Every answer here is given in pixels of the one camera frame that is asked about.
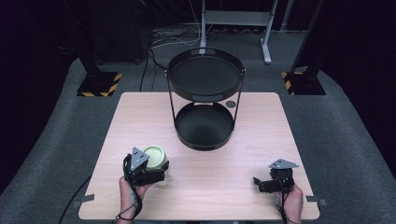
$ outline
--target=black stand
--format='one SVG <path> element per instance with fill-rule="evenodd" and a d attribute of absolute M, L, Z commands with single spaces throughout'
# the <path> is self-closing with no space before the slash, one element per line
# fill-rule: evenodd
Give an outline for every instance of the black stand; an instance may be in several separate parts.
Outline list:
<path fill-rule="evenodd" d="M 324 60 L 326 59 L 326 56 L 330 52 L 332 35 L 327 35 L 326 39 L 323 42 L 323 45 L 320 47 L 318 57 L 316 57 L 315 60 L 307 66 L 305 72 L 295 72 L 297 64 L 300 62 L 302 54 L 304 52 L 306 42 L 312 33 L 312 29 L 318 18 L 318 14 L 322 9 L 323 3 L 324 0 L 320 0 L 320 2 L 318 3 L 317 10 L 311 23 L 309 24 L 308 32 L 296 56 L 293 66 L 291 67 L 289 72 L 282 73 L 283 80 L 286 84 L 286 89 L 288 90 L 288 93 L 290 95 L 326 95 L 325 90 L 323 90 L 323 87 L 317 79 L 317 75 L 320 67 L 323 65 Z"/>
<path fill-rule="evenodd" d="M 76 53 L 80 58 L 87 76 L 78 88 L 78 96 L 110 96 L 117 88 L 121 74 L 117 72 L 100 72 L 96 66 L 91 52 L 82 37 L 75 18 L 65 0 L 59 0 L 61 11 L 64 14 L 64 22 L 75 38 Z"/>

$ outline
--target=person's right hand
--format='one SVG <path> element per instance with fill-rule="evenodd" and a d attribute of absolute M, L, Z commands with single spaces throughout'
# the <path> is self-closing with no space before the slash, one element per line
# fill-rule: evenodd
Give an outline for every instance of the person's right hand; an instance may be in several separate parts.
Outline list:
<path fill-rule="evenodd" d="M 303 198 L 303 191 L 297 185 L 294 185 L 283 207 L 285 209 L 286 218 L 288 219 L 288 224 L 302 223 L 301 213 L 303 212 Z"/>

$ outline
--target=light green cup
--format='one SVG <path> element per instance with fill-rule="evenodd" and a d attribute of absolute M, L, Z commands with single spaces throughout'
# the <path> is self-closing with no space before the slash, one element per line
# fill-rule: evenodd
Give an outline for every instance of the light green cup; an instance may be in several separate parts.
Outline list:
<path fill-rule="evenodd" d="M 161 169 L 161 167 L 168 161 L 165 151 L 158 145 L 150 145 L 145 147 L 143 152 L 149 155 L 147 165 L 148 170 Z"/>

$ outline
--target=tape piece on table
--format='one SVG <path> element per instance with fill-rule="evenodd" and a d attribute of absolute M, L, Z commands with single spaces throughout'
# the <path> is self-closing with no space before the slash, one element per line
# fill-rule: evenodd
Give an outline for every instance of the tape piece on table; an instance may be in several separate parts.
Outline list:
<path fill-rule="evenodd" d="M 90 202 L 90 201 L 93 201 L 94 199 L 95 199 L 95 195 L 94 194 L 83 196 L 83 197 L 81 197 L 81 200 L 73 202 L 73 207 L 74 208 L 75 207 L 80 207 L 82 203 Z"/>
<path fill-rule="evenodd" d="M 317 203 L 319 206 L 329 206 L 326 199 L 320 199 L 318 196 L 305 196 L 309 203 Z"/>

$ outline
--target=black and yellow hazard tape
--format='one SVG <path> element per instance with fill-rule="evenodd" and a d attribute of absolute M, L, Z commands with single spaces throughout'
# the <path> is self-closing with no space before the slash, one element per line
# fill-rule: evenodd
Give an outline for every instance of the black and yellow hazard tape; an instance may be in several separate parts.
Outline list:
<path fill-rule="evenodd" d="M 286 85 L 286 90 L 288 91 L 288 93 L 290 95 L 294 95 L 294 91 L 293 91 L 293 86 L 292 83 L 290 81 L 290 76 L 288 76 L 289 73 L 287 72 L 282 72 L 282 77 L 283 77 L 283 81 L 285 81 L 285 85 Z M 295 72 L 294 75 L 302 75 L 302 72 Z"/>
<path fill-rule="evenodd" d="M 117 86 L 119 85 L 121 76 L 122 74 L 116 74 L 114 78 L 107 77 L 107 79 L 111 78 L 111 80 L 106 81 L 106 85 L 108 87 L 106 87 L 105 90 L 104 88 L 95 88 L 93 85 L 90 85 L 90 81 L 87 81 L 88 83 L 83 83 L 81 85 L 81 87 L 84 86 L 84 88 L 80 88 L 78 90 L 77 96 L 112 96 Z"/>

